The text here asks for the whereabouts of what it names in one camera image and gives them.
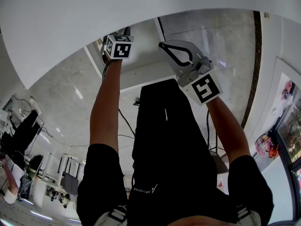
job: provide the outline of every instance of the black t-shirt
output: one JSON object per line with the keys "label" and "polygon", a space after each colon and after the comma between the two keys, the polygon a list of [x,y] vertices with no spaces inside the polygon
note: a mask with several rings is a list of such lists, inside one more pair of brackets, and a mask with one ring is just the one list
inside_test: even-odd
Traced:
{"label": "black t-shirt", "polygon": [[229,195],[216,188],[216,173],[210,170],[211,165],[204,166],[209,163],[192,168],[191,158],[184,160],[188,168],[169,165],[165,170],[165,165],[159,168],[163,171],[159,177],[150,173],[150,166],[140,177],[143,179],[136,180],[135,168],[135,185],[128,200],[117,152],[107,145],[91,145],[78,189],[77,213],[82,225],[94,225],[102,214],[118,205],[127,206],[129,226],[166,226],[195,215],[237,223],[243,208],[258,213],[261,225],[267,225],[273,210],[272,192],[251,156],[231,163]]}

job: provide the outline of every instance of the tile floor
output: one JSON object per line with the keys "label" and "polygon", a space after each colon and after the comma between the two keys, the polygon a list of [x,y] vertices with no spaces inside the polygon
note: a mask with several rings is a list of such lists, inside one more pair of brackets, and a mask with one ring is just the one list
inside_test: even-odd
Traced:
{"label": "tile floor", "polygon": [[[223,88],[221,98],[242,121],[252,83],[255,35],[253,12],[236,9],[198,10],[173,14],[161,18],[167,40],[178,39],[195,43],[213,62]],[[49,134],[69,145],[89,143],[89,117],[100,87],[97,76],[84,49],[63,60],[45,74],[29,90],[15,94],[29,100],[36,98]],[[119,107],[132,128],[135,129],[138,108],[133,103],[140,92],[120,98]],[[199,107],[190,99],[194,115],[204,138],[207,137],[205,106]],[[16,111],[24,107],[16,101]],[[125,122],[119,117],[119,134],[132,136]],[[85,158],[87,149],[61,145],[44,134],[49,142],[38,136],[34,154],[55,150],[60,159],[63,153]],[[123,172],[133,173],[131,138],[119,137],[119,157]],[[215,144],[215,130],[210,121],[210,143]]]}

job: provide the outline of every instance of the black pants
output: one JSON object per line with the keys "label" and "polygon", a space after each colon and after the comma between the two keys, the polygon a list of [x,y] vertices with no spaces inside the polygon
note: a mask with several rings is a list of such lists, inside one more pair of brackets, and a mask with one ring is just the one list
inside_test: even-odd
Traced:
{"label": "black pants", "polygon": [[209,186],[216,187],[216,164],[174,79],[142,87],[132,156],[135,182],[162,177],[174,182],[181,175],[187,183],[202,169],[212,179]]}
{"label": "black pants", "polygon": [[7,155],[21,169],[24,168],[24,152],[36,136],[40,126],[35,123],[38,114],[32,111],[16,129],[12,144],[7,146]]}

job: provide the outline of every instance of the person in black pants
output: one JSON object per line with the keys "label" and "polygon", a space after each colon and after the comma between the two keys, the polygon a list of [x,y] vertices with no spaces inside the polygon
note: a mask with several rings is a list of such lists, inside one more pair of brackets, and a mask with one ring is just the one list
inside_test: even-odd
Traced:
{"label": "person in black pants", "polygon": [[[225,195],[217,189],[216,164],[190,103],[174,79],[142,87],[127,199],[118,155],[120,71],[121,60],[112,61],[91,113],[77,199],[82,225],[267,225],[272,192],[240,124],[219,97],[206,104],[230,162]],[[91,190],[97,192],[93,197]]]}
{"label": "person in black pants", "polygon": [[0,174],[0,200],[7,203],[14,203],[17,199],[18,190],[21,185],[21,177],[24,175],[24,154],[25,150],[39,133],[40,125],[36,119],[41,114],[37,102],[31,98],[32,106],[35,108],[26,119],[15,130],[13,138],[4,134],[1,142],[5,146],[5,154],[0,156],[2,170]]}

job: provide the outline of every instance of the shirt sleeve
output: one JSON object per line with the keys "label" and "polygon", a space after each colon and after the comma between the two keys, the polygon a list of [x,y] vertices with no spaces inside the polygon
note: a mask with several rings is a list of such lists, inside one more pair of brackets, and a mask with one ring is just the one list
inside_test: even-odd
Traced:
{"label": "shirt sleeve", "polygon": [[9,189],[4,192],[3,200],[9,204],[13,204],[17,200],[17,194],[13,195]]}
{"label": "shirt sleeve", "polygon": [[127,204],[123,176],[113,148],[103,144],[89,147],[77,198],[77,213],[83,226],[92,226],[102,214]]}
{"label": "shirt sleeve", "polygon": [[241,156],[231,163],[228,187],[237,206],[257,212],[261,225],[268,224],[274,208],[273,195],[253,157]]}

